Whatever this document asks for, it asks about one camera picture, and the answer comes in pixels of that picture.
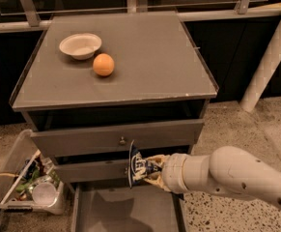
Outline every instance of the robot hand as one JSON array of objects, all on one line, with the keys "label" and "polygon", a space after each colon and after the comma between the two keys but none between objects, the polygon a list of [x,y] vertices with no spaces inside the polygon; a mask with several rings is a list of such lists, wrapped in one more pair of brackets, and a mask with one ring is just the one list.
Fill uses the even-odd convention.
[{"label": "robot hand", "polygon": [[[154,156],[141,164],[139,159],[139,154],[130,155],[131,185],[143,179],[174,193],[199,190],[242,200],[258,198],[281,210],[281,173],[242,149],[226,146],[209,156]],[[150,171],[143,170],[148,166]],[[136,168],[142,169],[142,175],[135,178]]]}]

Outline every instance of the pipe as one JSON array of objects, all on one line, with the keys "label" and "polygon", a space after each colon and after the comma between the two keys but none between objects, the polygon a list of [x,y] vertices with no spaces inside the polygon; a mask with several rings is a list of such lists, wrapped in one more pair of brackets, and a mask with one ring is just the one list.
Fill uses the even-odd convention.
[{"label": "pipe", "polygon": [[281,21],[239,105],[251,112],[281,62]]}]

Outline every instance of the floor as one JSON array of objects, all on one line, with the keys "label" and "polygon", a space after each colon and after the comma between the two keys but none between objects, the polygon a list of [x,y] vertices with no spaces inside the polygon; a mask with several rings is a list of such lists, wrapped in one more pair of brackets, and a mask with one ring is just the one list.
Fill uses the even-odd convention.
[{"label": "floor", "polygon": [[[0,127],[0,167],[26,124]],[[195,155],[233,145],[281,171],[281,97],[260,100],[252,113],[236,101],[211,103]],[[1,231],[70,231],[72,195],[61,216],[48,213],[1,213]],[[239,201],[192,192],[185,196],[189,231],[281,231],[281,212],[267,203]]]}]

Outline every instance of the bowl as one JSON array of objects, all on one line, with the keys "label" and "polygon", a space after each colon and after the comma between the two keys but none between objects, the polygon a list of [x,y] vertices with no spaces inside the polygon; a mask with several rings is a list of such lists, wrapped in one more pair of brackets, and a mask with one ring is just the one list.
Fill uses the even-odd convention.
[{"label": "bowl", "polygon": [[75,34],[63,39],[60,50],[77,60],[91,58],[101,47],[101,38],[94,34]]}]

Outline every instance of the drawer knob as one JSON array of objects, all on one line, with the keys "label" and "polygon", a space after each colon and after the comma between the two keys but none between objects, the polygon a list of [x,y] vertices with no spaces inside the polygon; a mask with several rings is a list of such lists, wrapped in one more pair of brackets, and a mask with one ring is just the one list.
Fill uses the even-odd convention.
[{"label": "drawer knob", "polygon": [[120,144],[126,145],[126,139],[123,136],[121,136]]}]

